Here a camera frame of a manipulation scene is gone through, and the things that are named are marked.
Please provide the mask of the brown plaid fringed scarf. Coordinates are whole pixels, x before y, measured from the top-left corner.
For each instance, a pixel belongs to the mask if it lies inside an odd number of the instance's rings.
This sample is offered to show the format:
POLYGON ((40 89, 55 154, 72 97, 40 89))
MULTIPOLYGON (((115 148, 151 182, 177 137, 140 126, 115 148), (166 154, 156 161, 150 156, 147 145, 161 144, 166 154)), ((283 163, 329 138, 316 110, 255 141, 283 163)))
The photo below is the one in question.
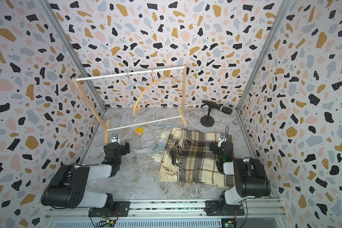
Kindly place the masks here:
POLYGON ((221 188, 234 186, 232 176, 224 177, 217 169, 217 155, 210 144, 219 142, 220 133, 185 128, 162 131, 155 139, 151 161, 160 164, 156 176, 164 183, 195 182, 221 188))

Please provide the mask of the wooden clothes hanger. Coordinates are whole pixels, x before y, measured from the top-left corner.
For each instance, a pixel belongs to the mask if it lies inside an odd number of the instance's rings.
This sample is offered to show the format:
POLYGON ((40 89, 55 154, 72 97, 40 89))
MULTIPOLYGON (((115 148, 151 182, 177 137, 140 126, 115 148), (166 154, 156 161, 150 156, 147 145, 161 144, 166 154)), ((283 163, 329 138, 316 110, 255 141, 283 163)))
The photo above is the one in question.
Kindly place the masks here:
POLYGON ((172 77, 172 76, 165 76, 165 77, 162 77, 162 78, 159 78, 159 79, 155 79, 153 82, 151 82, 143 90, 143 92, 140 94, 140 96, 136 100, 135 106, 133 108, 133 115, 135 115, 137 111, 141 110, 146 105, 151 104, 153 101, 158 99, 161 95, 165 94, 167 91, 169 91, 173 86, 177 85, 178 83, 179 83, 178 78, 172 77), (164 86, 164 88, 159 88, 158 86, 161 83, 164 83, 165 81, 169 82, 168 86, 164 86), (156 94, 154 92, 152 92, 151 96, 149 96, 149 100, 142 102, 142 98, 144 97, 144 95, 147 95, 149 93, 148 91, 151 90, 151 89, 154 89, 154 88, 159 89, 159 92, 157 92, 156 94))

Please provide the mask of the light blue wire hanger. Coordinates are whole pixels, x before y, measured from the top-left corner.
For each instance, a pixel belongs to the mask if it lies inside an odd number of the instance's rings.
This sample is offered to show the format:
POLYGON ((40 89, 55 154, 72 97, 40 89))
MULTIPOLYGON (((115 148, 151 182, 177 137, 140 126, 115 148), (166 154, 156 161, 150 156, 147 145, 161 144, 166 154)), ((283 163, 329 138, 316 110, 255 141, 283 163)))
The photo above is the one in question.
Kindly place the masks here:
POLYGON ((131 97, 132 97, 132 93, 133 93, 133 90, 135 89, 135 86, 136 86, 137 84, 142 84, 142 85, 143 85, 145 82, 148 81, 148 79, 143 79, 141 82, 135 82, 135 83, 133 83, 132 80, 130 79, 129 72, 127 72, 126 76, 127 76, 128 81, 129 81, 129 84, 130 84, 130 86, 131 86, 131 89, 130 89, 130 91, 129 91, 128 100, 127 100, 127 104, 126 104, 126 108, 125 108, 125 113, 124 113, 123 116, 122 116, 122 124, 126 124, 126 123, 130 120, 130 117, 131 117, 131 116, 128 116, 128 118, 127 118, 126 120, 125 120, 125 117, 126 117, 126 115, 127 115, 127 113, 128 113, 128 107, 129 107, 129 104, 130 104, 130 99, 131 99, 131 97))

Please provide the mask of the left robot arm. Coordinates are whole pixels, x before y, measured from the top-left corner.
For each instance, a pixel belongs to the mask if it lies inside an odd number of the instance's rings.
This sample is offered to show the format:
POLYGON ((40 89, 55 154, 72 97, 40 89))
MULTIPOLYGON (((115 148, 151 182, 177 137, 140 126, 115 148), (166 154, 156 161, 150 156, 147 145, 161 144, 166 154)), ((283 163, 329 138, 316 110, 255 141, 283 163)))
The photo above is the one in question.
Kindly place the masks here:
POLYGON ((113 142, 104 146, 105 158, 94 165, 60 166, 41 197, 41 204, 54 209, 89 208, 89 217, 127 217, 129 201, 114 201, 110 193, 91 192, 88 181, 114 177, 120 170, 122 156, 130 153, 130 145, 113 142))

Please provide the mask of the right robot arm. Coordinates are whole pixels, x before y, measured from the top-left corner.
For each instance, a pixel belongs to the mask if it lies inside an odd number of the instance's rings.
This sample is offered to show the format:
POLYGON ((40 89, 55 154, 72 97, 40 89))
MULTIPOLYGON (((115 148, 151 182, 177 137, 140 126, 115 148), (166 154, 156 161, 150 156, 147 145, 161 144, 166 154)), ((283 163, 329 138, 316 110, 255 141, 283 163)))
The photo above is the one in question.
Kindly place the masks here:
POLYGON ((223 191, 219 200, 205 202, 207 216, 243 216, 247 208, 242 203, 248 199, 269 196, 271 187, 259 159, 233 158, 233 143, 212 143, 210 151, 217 155, 216 166, 224 176, 234 178, 234 186, 223 191))

